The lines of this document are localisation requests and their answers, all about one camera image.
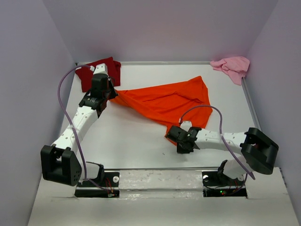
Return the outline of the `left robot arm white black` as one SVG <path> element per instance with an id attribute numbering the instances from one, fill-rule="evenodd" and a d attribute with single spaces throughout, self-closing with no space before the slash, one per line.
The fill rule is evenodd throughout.
<path id="1" fill-rule="evenodd" d="M 76 186 L 83 181 L 94 186 L 103 183 L 104 166 L 86 162 L 80 143 L 105 110 L 108 100 L 116 96 L 108 73 L 95 71 L 91 89 L 83 96 L 74 117 L 68 117 L 69 126 L 52 145 L 43 146 L 40 152 L 45 180 L 68 186 Z"/>

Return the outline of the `orange t-shirt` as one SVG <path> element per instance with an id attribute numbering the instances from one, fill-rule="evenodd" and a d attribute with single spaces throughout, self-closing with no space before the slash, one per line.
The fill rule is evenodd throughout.
<path id="1" fill-rule="evenodd" d="M 179 126 L 181 116 L 204 129 L 212 109 L 209 92 L 201 76 L 188 81 L 141 89 L 118 90 L 110 102 L 131 108 L 143 117 L 166 127 Z"/>

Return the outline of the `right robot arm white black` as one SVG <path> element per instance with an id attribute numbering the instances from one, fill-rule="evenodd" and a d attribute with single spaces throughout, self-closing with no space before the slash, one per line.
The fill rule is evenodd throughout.
<path id="1" fill-rule="evenodd" d="M 279 146 L 257 128 L 221 134 L 197 127 L 185 131 L 172 126 L 165 137 L 176 143 L 177 153 L 180 154 L 211 149 L 228 151 L 232 155 L 231 160 L 224 160 L 218 170 L 209 176 L 208 181 L 203 183 L 205 186 L 230 186 L 239 182 L 243 175 L 253 177 L 254 172 L 271 175 L 279 150 Z"/>

